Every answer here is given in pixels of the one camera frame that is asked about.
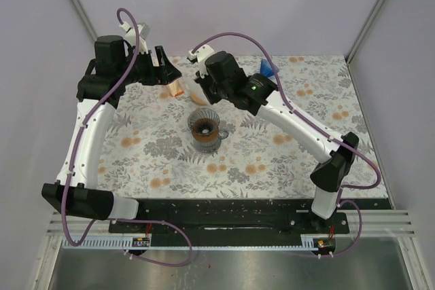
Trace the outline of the coffee filter paper pack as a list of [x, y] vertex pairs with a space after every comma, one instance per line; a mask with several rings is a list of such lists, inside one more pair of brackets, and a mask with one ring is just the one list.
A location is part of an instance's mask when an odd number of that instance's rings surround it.
[[[170, 59], [171, 63], [173, 64], [173, 66], [175, 68], [177, 68], [177, 64], [179, 63], [179, 59], [176, 57], [170, 57], [169, 59]], [[155, 66], [157, 66], [159, 64], [159, 61], [157, 58], [153, 58], [152, 62]], [[170, 83], [168, 82], [166, 87], [167, 87], [169, 94], [172, 97], [177, 97], [177, 96], [180, 96], [184, 93], [184, 89], [183, 89], [183, 86], [181, 83], [181, 78], [182, 78], [182, 75], [180, 75], [179, 77], [176, 77], [176, 74], [174, 72], [169, 72], [169, 74], [168, 74], [168, 81], [170, 80]]]

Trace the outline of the clear glass dripper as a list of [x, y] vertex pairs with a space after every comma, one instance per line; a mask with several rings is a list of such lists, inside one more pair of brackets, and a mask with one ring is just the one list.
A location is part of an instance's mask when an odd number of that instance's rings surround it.
[[219, 125], [220, 117], [212, 109], [196, 109], [188, 117], [188, 128], [191, 132], [198, 132], [204, 128], [208, 130], [215, 130]]

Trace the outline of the grey glass server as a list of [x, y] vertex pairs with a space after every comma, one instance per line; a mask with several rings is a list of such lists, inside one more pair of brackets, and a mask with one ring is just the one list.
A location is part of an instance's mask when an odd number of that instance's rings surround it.
[[224, 139], [228, 137], [227, 130], [220, 131], [218, 128], [215, 130], [202, 129], [198, 132], [193, 132], [193, 146], [199, 152], [211, 153], [217, 151]]

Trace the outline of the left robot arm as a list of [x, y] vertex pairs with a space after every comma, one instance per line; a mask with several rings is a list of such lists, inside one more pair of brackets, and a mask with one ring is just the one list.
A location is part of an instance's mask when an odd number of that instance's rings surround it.
[[150, 53], [134, 57], [134, 51], [133, 43], [118, 35], [95, 41], [94, 58], [77, 85], [77, 117], [67, 157], [55, 182], [44, 184], [41, 195], [59, 213], [101, 221], [124, 219], [130, 231], [140, 232], [147, 215], [138, 210], [138, 201], [97, 188], [105, 135], [127, 85], [168, 85], [181, 72], [162, 46], [155, 47], [155, 58]]

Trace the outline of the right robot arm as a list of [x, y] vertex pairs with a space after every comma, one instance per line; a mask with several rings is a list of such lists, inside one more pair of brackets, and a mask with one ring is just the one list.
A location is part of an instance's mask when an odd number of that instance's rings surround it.
[[269, 78], [260, 73], [246, 75], [232, 54], [203, 46], [189, 59], [198, 64], [195, 82], [210, 104], [225, 100], [239, 110], [274, 124], [317, 160], [310, 174], [315, 195], [309, 224], [319, 233], [331, 228], [339, 189], [355, 160], [354, 150], [359, 138], [352, 132], [341, 135], [329, 130], [287, 98], [282, 98], [278, 85]]

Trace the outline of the blue plastic dripper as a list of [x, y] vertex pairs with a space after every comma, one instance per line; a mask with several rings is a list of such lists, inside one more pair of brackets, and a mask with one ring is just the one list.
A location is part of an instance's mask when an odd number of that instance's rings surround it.
[[271, 65], [267, 59], [262, 59], [260, 63], [260, 74], [267, 78], [275, 78], [275, 74], [279, 72], [279, 68]]

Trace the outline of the floral table mat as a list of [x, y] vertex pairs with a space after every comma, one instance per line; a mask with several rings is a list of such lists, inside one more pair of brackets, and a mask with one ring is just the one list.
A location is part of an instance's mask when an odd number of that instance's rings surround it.
[[[365, 160], [344, 182], [346, 198], [384, 198], [375, 185], [377, 159], [345, 59], [339, 55], [274, 56], [285, 94], [341, 134], [355, 133]], [[135, 198], [310, 198], [316, 161], [288, 133], [221, 101], [213, 106], [229, 135], [214, 153], [193, 147], [188, 116], [197, 108], [185, 91], [128, 86], [109, 125], [98, 186]]]

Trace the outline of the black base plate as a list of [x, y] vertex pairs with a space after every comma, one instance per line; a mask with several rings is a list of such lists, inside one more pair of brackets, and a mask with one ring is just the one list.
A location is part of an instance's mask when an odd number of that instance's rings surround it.
[[309, 199], [140, 200], [138, 223], [116, 222], [111, 234], [147, 234], [153, 248], [289, 247], [303, 235], [348, 235], [344, 213], [322, 219]]

